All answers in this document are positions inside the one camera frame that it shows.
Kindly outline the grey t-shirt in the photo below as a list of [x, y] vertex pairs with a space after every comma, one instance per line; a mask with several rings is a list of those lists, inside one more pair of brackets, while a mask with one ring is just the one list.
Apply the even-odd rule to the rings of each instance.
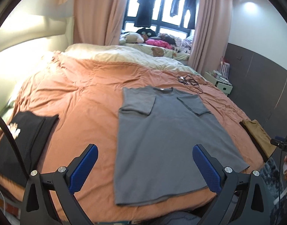
[[202, 144], [223, 166], [248, 168], [196, 94], [175, 88], [124, 88], [114, 167], [117, 205], [142, 206], [206, 187], [192, 149]]

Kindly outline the brown folded garment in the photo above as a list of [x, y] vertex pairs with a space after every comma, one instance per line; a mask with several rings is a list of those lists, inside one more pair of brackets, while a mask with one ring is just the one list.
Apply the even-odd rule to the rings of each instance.
[[263, 158], [263, 161], [266, 163], [276, 149], [276, 146], [270, 143], [271, 138], [268, 133], [263, 129], [256, 119], [243, 119], [239, 124], [247, 132], [256, 149]]

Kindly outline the black folded t-shirt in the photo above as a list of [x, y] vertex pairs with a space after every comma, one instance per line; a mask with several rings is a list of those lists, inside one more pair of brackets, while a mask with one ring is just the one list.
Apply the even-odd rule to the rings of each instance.
[[[18, 146], [27, 173], [37, 168], [45, 145], [57, 123], [59, 115], [38, 116], [30, 111], [18, 112], [10, 125], [15, 142]], [[17, 157], [6, 137], [0, 141], [0, 174], [11, 181], [26, 187], [27, 178], [24, 176]]]

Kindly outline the white bedside table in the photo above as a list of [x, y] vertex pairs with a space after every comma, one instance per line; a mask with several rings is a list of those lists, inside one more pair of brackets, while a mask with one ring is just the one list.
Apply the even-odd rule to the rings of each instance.
[[211, 82], [215, 87], [220, 89], [225, 95], [229, 95], [233, 89], [231, 83], [226, 82], [225, 80], [222, 79], [216, 79], [208, 72], [204, 72], [203, 77], [207, 81]]

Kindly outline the orange duvet cover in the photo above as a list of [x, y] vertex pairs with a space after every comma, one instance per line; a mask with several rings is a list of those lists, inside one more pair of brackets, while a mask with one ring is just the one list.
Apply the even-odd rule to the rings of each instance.
[[248, 163], [246, 172], [263, 167], [263, 158], [240, 126], [246, 114], [199, 74], [193, 75], [197, 87], [183, 85], [178, 77], [185, 75], [182, 71], [156, 70], [132, 62], [75, 59], [63, 53], [54, 54], [42, 71], [23, 83], [14, 107], [15, 112], [59, 116], [37, 168], [45, 173], [54, 171], [68, 164], [88, 144], [96, 144], [98, 161], [77, 194], [77, 200], [94, 222], [146, 220], [210, 202], [214, 193], [203, 188], [154, 205], [124, 207], [114, 203], [114, 160], [123, 87], [175, 87], [190, 94], [202, 90], [202, 102]]

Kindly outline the pink curtain right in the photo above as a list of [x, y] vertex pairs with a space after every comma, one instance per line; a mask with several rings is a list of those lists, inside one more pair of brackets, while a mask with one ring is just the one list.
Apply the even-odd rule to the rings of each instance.
[[233, 13], [233, 0], [199, 0], [188, 65], [196, 72], [216, 70], [224, 57]]

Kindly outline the pink curtain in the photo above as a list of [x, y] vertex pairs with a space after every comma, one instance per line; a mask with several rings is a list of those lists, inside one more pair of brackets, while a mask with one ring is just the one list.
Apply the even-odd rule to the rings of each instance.
[[127, 0], [74, 0], [74, 43], [117, 45]]
[[233, 13], [233, 0], [199, 0], [188, 65], [196, 72], [216, 70], [224, 57]]

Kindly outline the cream bear-print blanket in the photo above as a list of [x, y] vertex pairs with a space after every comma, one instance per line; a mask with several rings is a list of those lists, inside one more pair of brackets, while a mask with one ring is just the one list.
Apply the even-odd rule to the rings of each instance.
[[168, 57], [175, 60], [185, 60], [189, 59], [190, 54], [176, 52], [171, 49], [166, 49], [158, 46], [151, 46], [146, 44], [132, 44], [126, 43], [125, 46], [137, 49], [145, 54], [148, 54], [153, 57]]

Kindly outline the pink garment on bed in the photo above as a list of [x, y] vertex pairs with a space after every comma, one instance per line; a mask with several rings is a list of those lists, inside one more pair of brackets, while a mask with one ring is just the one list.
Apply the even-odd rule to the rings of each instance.
[[166, 49], [172, 49], [169, 43], [162, 41], [162, 40], [148, 39], [145, 41], [145, 43], [151, 46], [158, 46], [158, 47], [162, 47]]

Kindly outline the cream padded headboard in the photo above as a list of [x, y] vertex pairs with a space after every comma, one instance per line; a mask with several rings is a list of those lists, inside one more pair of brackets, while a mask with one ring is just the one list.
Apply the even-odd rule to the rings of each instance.
[[0, 108], [17, 85], [41, 67], [41, 57], [73, 43], [74, 18], [12, 16], [0, 27]]

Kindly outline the hanging dark garment right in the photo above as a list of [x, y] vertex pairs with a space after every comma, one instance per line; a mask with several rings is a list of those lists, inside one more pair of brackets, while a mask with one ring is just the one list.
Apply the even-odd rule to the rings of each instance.
[[[180, 0], [173, 0], [171, 4], [170, 17], [178, 15]], [[196, 29], [196, 0], [185, 0], [183, 11], [190, 12], [189, 22], [187, 24], [188, 29]]]

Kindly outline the white plush toy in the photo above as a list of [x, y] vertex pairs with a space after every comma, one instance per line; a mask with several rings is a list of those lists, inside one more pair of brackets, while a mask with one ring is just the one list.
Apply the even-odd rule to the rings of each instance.
[[126, 43], [142, 44], [142, 43], [144, 43], [144, 38], [138, 33], [134, 33], [134, 32], [124, 33], [120, 37], [119, 44], [125, 45]]

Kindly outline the hanging black garment left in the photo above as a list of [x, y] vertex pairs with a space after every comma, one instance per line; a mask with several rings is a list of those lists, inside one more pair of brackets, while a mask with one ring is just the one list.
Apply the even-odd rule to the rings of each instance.
[[137, 0], [139, 3], [135, 27], [150, 27], [152, 24], [153, 9], [155, 0]]

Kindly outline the pink curtain left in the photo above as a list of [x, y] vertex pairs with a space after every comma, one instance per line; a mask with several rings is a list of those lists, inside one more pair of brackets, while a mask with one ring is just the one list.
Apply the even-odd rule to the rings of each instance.
[[117, 45], [127, 0], [74, 0], [74, 43]]

